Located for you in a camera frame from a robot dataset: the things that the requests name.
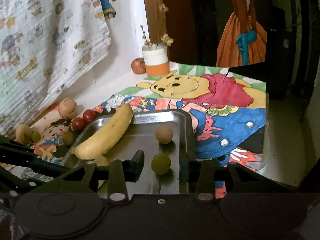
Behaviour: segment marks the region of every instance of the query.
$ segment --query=wooden door frame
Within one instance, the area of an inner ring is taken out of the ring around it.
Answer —
[[[149,38],[151,42],[159,41],[166,33],[166,22],[164,17],[159,17],[159,7],[163,0],[144,0],[148,22]]]

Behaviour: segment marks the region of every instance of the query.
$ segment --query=green grape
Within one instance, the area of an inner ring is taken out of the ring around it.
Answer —
[[[34,143],[37,143],[41,140],[41,134],[38,131],[33,131],[31,139]]]
[[[151,162],[151,169],[157,175],[164,175],[168,173],[171,166],[171,160],[165,153],[158,153]]]

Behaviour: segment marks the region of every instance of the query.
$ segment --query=red cherry tomato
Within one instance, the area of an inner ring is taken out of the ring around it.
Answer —
[[[83,113],[83,120],[84,123],[89,123],[92,122],[94,119],[96,119],[96,113],[95,111],[89,109],[89,110],[85,110]]]
[[[71,125],[75,131],[81,131],[84,128],[84,120],[81,117],[77,117],[72,120]]]

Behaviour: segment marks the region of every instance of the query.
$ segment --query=dried flowers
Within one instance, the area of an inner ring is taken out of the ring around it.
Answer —
[[[166,13],[167,11],[169,11],[169,9],[168,9],[168,7],[167,7],[164,3],[159,6],[159,16],[162,15],[162,16],[165,18],[165,13]],[[140,25],[140,28],[142,29],[142,32],[143,32],[142,39],[145,40],[145,41],[144,41],[144,45],[148,45],[148,46],[153,45],[152,42],[150,42],[150,41],[147,40],[145,31],[143,30],[143,25]],[[174,42],[174,39],[171,39],[167,33],[165,33],[165,34],[163,35],[163,37],[160,38],[160,34],[161,34],[162,31],[163,31],[163,26],[161,26],[161,28],[160,28],[160,30],[159,30],[157,47],[158,47],[158,44],[159,44],[160,41],[162,41],[166,46],[171,46],[172,43]]]

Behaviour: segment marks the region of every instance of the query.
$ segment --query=silver baking tray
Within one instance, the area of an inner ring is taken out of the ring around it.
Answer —
[[[76,139],[75,147],[100,129],[111,115],[102,116],[89,124]],[[161,145],[155,138],[155,131],[161,125],[168,125],[173,131],[173,140],[167,145]],[[186,168],[188,160],[195,160],[194,135],[191,117],[182,110],[162,110],[134,113],[132,123],[121,140],[108,152],[110,162],[116,159],[130,160],[134,154],[142,150],[145,162],[139,181],[126,182],[129,196],[132,194],[181,194],[188,192],[187,182],[180,179],[181,169]],[[154,155],[166,152],[171,159],[171,171],[163,176],[157,176],[151,170]],[[79,160],[69,152],[62,165],[74,168],[84,161]],[[108,182],[98,191],[102,198],[107,197]]]

